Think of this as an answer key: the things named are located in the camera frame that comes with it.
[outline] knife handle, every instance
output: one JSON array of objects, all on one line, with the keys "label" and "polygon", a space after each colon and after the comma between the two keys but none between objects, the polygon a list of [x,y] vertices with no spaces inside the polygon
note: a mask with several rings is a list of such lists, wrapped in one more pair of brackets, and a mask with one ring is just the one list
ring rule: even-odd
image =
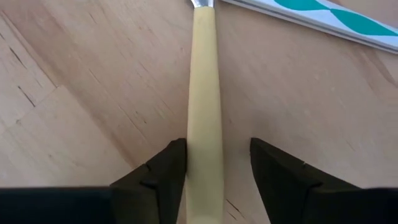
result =
[{"label": "knife handle", "polygon": [[223,139],[215,10],[197,7],[188,101],[187,223],[222,223]]}]

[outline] black clamp jaw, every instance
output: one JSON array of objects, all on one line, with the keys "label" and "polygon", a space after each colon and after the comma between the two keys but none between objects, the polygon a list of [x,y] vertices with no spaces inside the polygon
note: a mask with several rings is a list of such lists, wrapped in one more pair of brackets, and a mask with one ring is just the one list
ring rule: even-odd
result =
[{"label": "black clamp jaw", "polygon": [[[272,224],[398,223],[397,189],[361,189],[253,138],[254,179]],[[109,187],[0,189],[0,223],[175,224],[187,142]]]}]

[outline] wooden surface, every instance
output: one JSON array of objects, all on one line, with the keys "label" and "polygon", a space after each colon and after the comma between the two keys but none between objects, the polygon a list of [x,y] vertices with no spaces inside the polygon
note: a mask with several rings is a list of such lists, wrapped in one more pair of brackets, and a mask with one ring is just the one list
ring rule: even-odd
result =
[{"label": "wooden surface", "polygon": [[[398,27],[395,0],[340,4]],[[110,184],[186,136],[189,3],[0,10],[0,186]],[[252,136],[360,187],[398,186],[398,56],[224,2],[216,19],[225,223],[269,222]]]}]

